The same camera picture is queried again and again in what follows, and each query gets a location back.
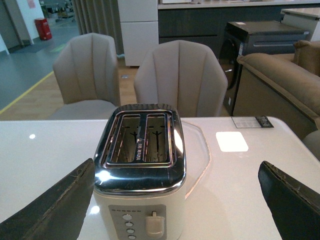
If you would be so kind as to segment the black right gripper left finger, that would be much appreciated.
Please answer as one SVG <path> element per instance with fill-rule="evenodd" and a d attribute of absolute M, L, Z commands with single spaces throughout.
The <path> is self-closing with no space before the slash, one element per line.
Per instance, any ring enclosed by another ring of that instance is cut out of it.
<path fill-rule="evenodd" d="M 76 240 L 94 188 L 89 158 L 0 224 L 2 240 Z"/>

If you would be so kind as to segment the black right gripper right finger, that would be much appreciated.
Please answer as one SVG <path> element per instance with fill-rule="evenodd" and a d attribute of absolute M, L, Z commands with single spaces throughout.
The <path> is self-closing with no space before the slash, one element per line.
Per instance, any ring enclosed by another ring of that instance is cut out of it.
<path fill-rule="evenodd" d="M 320 194 L 273 164 L 263 161 L 258 180 L 283 240 L 320 238 Z"/>

